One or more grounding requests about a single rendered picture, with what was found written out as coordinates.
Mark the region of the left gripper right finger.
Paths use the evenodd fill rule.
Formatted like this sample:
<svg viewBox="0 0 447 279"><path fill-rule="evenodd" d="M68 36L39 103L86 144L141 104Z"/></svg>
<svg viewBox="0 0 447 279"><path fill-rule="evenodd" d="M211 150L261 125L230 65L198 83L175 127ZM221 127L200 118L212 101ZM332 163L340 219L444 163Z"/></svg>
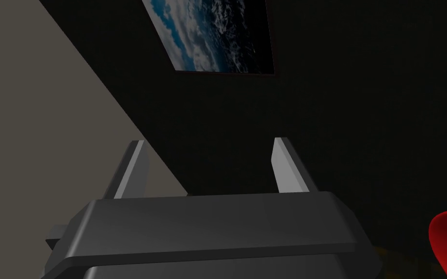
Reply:
<svg viewBox="0 0 447 279"><path fill-rule="evenodd" d="M278 192L317 192L319 189L288 138L275 138L271 165Z"/></svg>

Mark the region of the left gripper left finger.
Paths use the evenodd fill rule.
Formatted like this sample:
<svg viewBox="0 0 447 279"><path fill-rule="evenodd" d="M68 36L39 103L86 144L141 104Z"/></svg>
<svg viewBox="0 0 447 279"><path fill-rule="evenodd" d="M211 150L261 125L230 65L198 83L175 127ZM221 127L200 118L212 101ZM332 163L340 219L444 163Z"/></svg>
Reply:
<svg viewBox="0 0 447 279"><path fill-rule="evenodd" d="M103 199L142 198L145 194L148 169L147 144L144 140L131 141Z"/></svg>

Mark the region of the blue and white wall picture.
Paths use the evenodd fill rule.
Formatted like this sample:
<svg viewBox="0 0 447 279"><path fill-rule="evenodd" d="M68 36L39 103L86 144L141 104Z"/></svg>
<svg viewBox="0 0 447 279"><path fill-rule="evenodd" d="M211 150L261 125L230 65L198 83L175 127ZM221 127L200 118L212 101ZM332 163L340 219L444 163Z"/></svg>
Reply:
<svg viewBox="0 0 447 279"><path fill-rule="evenodd" d="M142 0L176 71L273 75L267 0Z"/></svg>

